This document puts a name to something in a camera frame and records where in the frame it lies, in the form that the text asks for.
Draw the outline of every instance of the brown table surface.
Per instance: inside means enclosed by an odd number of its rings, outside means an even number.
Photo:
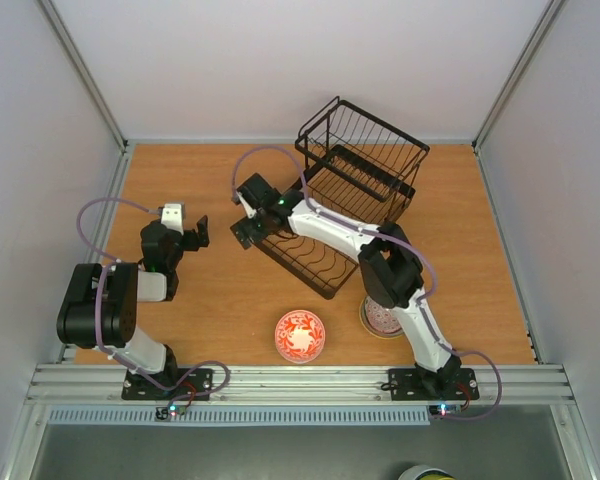
[[[232,365],[285,365],[273,342],[276,322],[289,310],[307,309],[322,319],[327,332],[325,348],[311,365],[413,363],[404,336],[379,339],[360,323],[358,309],[365,292],[358,272],[334,299],[325,300],[258,249],[242,249],[229,230],[244,216],[230,201],[229,177],[235,160],[250,147],[135,148],[123,197],[150,208],[184,201],[186,226],[208,215],[211,239],[209,248],[185,253],[172,302],[138,305],[138,324],[170,345],[182,365],[208,359]],[[297,178],[289,160],[275,151],[260,152],[245,162],[238,181],[256,171],[281,189]],[[481,350],[499,364],[533,363],[471,148],[432,146],[415,187],[416,196],[398,223],[436,268],[440,285],[430,305],[446,338],[457,349]],[[141,258],[140,230],[153,219],[119,206],[107,250],[127,261]],[[107,360],[101,353],[80,350],[76,363]],[[471,358],[465,363],[482,362]]]

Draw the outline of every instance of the gray floor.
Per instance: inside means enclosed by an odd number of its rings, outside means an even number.
[[[420,463],[460,480],[570,478],[548,407],[503,407],[485,421],[428,427],[56,425],[32,478],[396,480]]]

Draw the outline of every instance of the pink plate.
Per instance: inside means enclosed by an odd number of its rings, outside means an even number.
[[[320,319],[307,310],[293,310],[276,325],[276,348],[293,363],[307,363],[324,348],[325,330]]]

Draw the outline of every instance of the wall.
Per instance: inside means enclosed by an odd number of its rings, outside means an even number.
[[[117,156],[35,2],[0,2],[0,468],[35,364],[58,353],[55,317],[86,253],[75,212]]]
[[[540,347],[600,461],[600,1],[567,2],[482,153]]]
[[[128,138],[292,139],[334,95],[475,138],[546,0],[56,0]]]

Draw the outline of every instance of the wire rack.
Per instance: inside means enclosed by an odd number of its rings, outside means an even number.
[[[298,132],[304,176],[313,198],[367,222],[394,221],[415,194],[413,182],[429,147],[340,97]],[[298,179],[290,188],[301,188]],[[257,244],[324,298],[333,298],[357,263],[316,240],[269,235]]]

